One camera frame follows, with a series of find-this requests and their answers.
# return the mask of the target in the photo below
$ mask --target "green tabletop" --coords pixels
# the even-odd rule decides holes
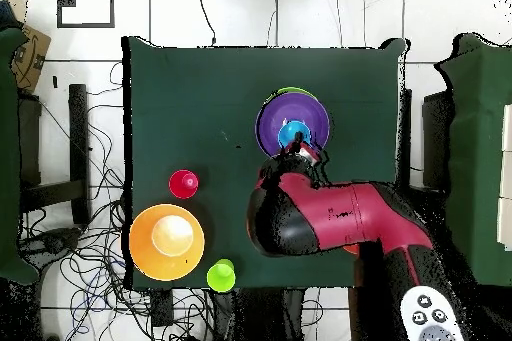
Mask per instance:
[[[39,279],[39,272],[18,254],[20,235],[20,141],[18,89],[11,70],[16,49],[27,42],[18,28],[0,30],[0,277],[20,284]]]
[[[133,287],[207,287],[208,268],[224,257],[235,265],[235,287],[353,285],[354,257],[342,249],[269,258],[249,240],[247,204],[267,158],[254,122],[272,91],[303,88],[329,113],[329,178],[394,181],[398,57],[405,42],[382,49],[177,49],[129,38],[129,46],[133,217],[172,203],[191,211],[205,233],[203,258],[189,275],[161,282],[135,269]],[[184,168],[200,179],[188,200],[168,190],[169,176]]]
[[[512,286],[512,252],[497,242],[504,106],[512,104],[512,48],[465,34],[439,65],[453,89],[451,192],[446,222],[481,284]]]

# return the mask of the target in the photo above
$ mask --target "floor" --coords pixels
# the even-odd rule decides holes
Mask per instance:
[[[273,15],[275,0],[203,0],[203,3],[215,30],[216,45],[376,48],[389,38],[409,39],[411,48],[404,62],[405,83],[413,92],[411,184],[417,186],[422,185],[423,168],[422,100],[446,88],[433,64],[450,55],[453,38],[459,33],[478,32],[497,44],[512,41],[512,0],[278,0],[277,21]],[[57,0],[29,0],[27,23],[52,37],[35,93],[66,132],[69,132],[69,84],[87,85],[90,107],[122,104],[122,90],[116,89],[122,79],[121,36],[137,35],[159,46],[196,47],[212,42],[212,32],[199,0],[114,0],[113,24],[109,0],[76,0],[75,7],[62,8],[62,23],[87,23],[89,27],[74,28],[57,27],[56,9]],[[102,24],[113,27],[102,27]],[[57,77],[56,87],[53,77]],[[95,108],[89,113],[89,122],[112,139],[108,164],[124,179],[122,111],[115,107]],[[69,179],[69,140],[45,110],[40,129],[42,182]],[[91,158],[100,164],[101,145],[94,137],[90,142]],[[99,171],[91,166],[91,188],[94,195],[98,193],[93,210],[121,194],[120,188],[98,189],[100,179]],[[46,210],[48,216],[38,228],[47,230],[72,224],[68,203],[49,206]],[[39,219],[40,213],[32,212],[29,223]],[[95,220],[92,228],[105,226],[108,226],[106,214]],[[79,264],[82,270],[94,268],[91,261],[83,260]],[[58,334],[61,339],[76,325],[73,316],[80,320],[84,314],[84,300],[76,294],[84,283],[75,273],[74,265],[76,262],[71,261],[54,263],[43,283],[43,329],[45,334]],[[185,295],[186,292],[177,292],[176,300]],[[318,300],[323,313],[314,301],[304,303],[304,325],[322,315],[318,323],[303,328],[306,341],[350,341],[346,289],[309,289],[307,299]],[[133,300],[143,304],[146,299]],[[197,299],[179,302],[176,312],[185,314],[193,300]],[[109,323],[110,332],[101,341],[149,341],[128,312],[112,322],[113,312],[102,307],[100,300],[93,310],[84,317],[84,326],[70,341],[98,341],[98,333]],[[144,317],[139,319],[140,324],[146,323]],[[192,332],[202,335],[203,321],[197,318],[194,324]],[[162,332],[155,330],[155,335]]]

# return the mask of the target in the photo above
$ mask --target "red cup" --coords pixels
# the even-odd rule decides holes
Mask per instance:
[[[199,178],[194,172],[181,169],[169,178],[169,190],[178,198],[192,197],[199,187]]]

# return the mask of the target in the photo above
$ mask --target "orange bowl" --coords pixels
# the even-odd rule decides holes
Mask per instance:
[[[166,216],[179,216],[192,228],[192,244],[183,254],[161,253],[153,242],[153,228]],[[204,251],[204,233],[188,210],[174,204],[158,204],[142,211],[130,228],[130,254],[133,263],[149,278],[172,281],[189,274],[199,263]]]

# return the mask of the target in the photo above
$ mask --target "cardboard box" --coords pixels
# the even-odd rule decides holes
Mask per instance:
[[[33,93],[43,69],[51,38],[28,25],[23,25],[28,41],[16,50],[11,64],[18,88]]]

